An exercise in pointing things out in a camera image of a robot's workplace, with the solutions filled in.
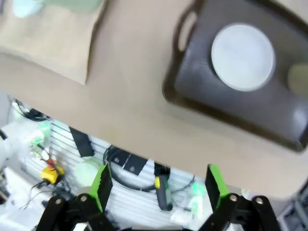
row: tray handle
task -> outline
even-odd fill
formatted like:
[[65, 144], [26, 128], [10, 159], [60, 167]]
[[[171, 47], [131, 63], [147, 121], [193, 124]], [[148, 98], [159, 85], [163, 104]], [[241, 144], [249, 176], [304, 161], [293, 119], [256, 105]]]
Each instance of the tray handle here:
[[191, 13], [195, 13], [197, 16], [202, 8], [202, 4], [204, 3], [205, 0], [195, 0], [194, 2], [192, 2], [186, 9], [185, 11], [182, 13], [182, 15], [180, 16], [180, 19], [177, 23], [177, 26], [176, 26], [176, 29], [175, 29], [175, 32], [174, 32], [174, 35], [173, 35], [173, 44], [172, 44], [172, 47], [173, 47], [173, 54], [174, 55], [183, 55], [185, 53], [185, 50], [186, 50], [186, 47], [187, 47], [187, 44], [193, 34], [193, 31], [195, 29], [195, 25], [196, 25], [196, 22], [197, 20], [194, 22], [193, 25], [191, 25], [191, 29], [188, 33], [188, 37], [185, 41], [185, 49], [183, 51], [181, 51], [179, 49], [179, 42], [180, 42], [180, 36], [181, 36], [181, 32], [182, 32], [182, 29], [183, 29], [183, 26], [185, 25], [185, 22], [188, 18], [188, 16], [191, 14]]

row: white pegboard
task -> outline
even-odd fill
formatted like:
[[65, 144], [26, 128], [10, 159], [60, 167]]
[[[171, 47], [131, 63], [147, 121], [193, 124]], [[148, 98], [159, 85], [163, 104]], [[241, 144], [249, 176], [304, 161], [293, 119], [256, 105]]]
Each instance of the white pegboard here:
[[[94, 157], [97, 161], [103, 163], [103, 153], [110, 144], [95, 137], [90, 137], [90, 140], [95, 150]], [[57, 161], [65, 168], [66, 178], [72, 188], [72, 192], [75, 193], [79, 186], [73, 175], [74, 168], [76, 164], [84, 161], [86, 157], [80, 157], [72, 134], [66, 124], [56, 120], [53, 121], [50, 141], [50, 153], [56, 156]], [[22, 162], [24, 170], [40, 180], [40, 172], [46, 164], [37, 159], [29, 158], [24, 158]], [[124, 171], [117, 165], [113, 165], [113, 167], [125, 180], [133, 181], [139, 185], [149, 185], [154, 182], [153, 160], [148, 160], [139, 176]], [[171, 175], [168, 181], [171, 190], [187, 185], [192, 177], [193, 174], [191, 173], [171, 168]], [[204, 181], [202, 178], [196, 179], [200, 182]], [[173, 195], [173, 199], [177, 204], [181, 204], [186, 194], [187, 190], [179, 192]], [[127, 225], [141, 225], [151, 228], [174, 227], [174, 224], [170, 222], [173, 211], [165, 212], [160, 210], [155, 192], [146, 193], [129, 190], [115, 181], [108, 200], [107, 209], [116, 220], [125, 221]]]

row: white container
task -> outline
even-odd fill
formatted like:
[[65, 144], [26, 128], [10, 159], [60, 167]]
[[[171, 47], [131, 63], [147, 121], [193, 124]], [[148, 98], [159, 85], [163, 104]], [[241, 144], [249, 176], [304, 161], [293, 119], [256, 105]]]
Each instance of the white container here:
[[258, 28], [235, 23], [222, 28], [214, 39], [212, 63], [218, 77], [229, 87], [253, 91], [267, 84], [275, 69], [275, 52]]

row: yellow tool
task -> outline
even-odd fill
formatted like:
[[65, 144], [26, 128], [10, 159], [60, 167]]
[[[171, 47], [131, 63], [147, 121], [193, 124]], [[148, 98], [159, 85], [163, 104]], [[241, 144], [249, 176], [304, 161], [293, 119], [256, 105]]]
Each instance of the yellow tool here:
[[56, 171], [56, 169], [53, 167], [55, 166], [54, 161], [49, 159], [47, 162], [51, 165], [48, 164], [48, 166], [43, 169], [41, 177], [43, 178], [43, 180], [47, 181], [50, 184], [57, 184], [64, 176], [64, 169], [62, 167], [56, 166]]

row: dark brown tray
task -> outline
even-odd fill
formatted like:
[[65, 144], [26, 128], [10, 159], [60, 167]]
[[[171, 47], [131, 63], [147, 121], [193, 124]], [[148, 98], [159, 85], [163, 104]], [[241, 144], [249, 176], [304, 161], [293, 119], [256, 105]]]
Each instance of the dark brown tray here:
[[[179, 36], [191, 12], [198, 16], [185, 51]], [[272, 42], [276, 69], [259, 90], [241, 92], [225, 85], [211, 63], [216, 34], [231, 23], [261, 29]], [[173, 39], [173, 55], [163, 84], [167, 101], [277, 142], [297, 152], [308, 144], [308, 100], [287, 87], [291, 65], [308, 63], [308, 26], [269, 0], [195, 0], [182, 14]]]

